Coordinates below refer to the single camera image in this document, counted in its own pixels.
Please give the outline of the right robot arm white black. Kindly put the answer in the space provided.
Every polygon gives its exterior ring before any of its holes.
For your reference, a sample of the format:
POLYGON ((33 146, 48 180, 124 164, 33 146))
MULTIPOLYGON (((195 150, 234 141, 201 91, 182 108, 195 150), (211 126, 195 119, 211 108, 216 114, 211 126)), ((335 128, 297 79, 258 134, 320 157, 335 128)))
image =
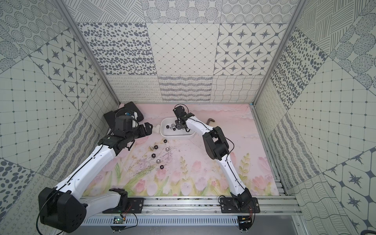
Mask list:
POLYGON ((220 127, 211 127, 203 123, 194 114, 188 112, 183 104, 177 104, 173 112, 176 116, 175 126, 177 129, 192 130, 202 136, 207 155, 219 164, 227 179, 234 207, 239 212, 250 210, 255 213, 256 203, 237 174, 230 158, 229 143, 232 141, 225 137, 220 127))

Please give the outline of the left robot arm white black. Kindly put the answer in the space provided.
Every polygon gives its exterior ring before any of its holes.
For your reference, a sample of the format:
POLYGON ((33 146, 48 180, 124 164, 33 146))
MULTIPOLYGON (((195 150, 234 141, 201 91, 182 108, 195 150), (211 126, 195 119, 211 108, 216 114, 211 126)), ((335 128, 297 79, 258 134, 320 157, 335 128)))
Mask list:
POLYGON ((86 218, 101 212, 124 214, 129 210, 128 193, 112 188, 105 194, 83 199, 83 193, 102 171, 125 148, 130 149, 135 140, 151 135, 153 126, 127 124, 103 137, 89 157, 66 179, 54 188, 44 188, 38 195, 39 213, 36 224, 53 227, 61 232, 75 231, 86 218))

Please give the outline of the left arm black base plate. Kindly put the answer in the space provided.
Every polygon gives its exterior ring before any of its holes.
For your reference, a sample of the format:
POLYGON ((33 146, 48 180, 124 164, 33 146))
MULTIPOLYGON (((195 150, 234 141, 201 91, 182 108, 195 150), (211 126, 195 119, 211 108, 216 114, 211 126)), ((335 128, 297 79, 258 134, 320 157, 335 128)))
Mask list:
POLYGON ((120 200, 119 204, 115 208, 104 210, 103 214, 111 213, 142 213, 144 206, 144 198, 123 198, 120 200))

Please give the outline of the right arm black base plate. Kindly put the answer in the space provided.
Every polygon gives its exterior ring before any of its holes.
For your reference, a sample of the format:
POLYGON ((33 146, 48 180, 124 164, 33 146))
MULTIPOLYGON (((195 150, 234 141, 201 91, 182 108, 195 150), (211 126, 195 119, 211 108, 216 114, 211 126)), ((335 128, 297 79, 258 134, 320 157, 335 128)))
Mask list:
POLYGON ((232 197, 225 197, 221 195, 218 199, 222 213, 260 213, 258 199, 252 197, 247 204, 241 205, 232 197))

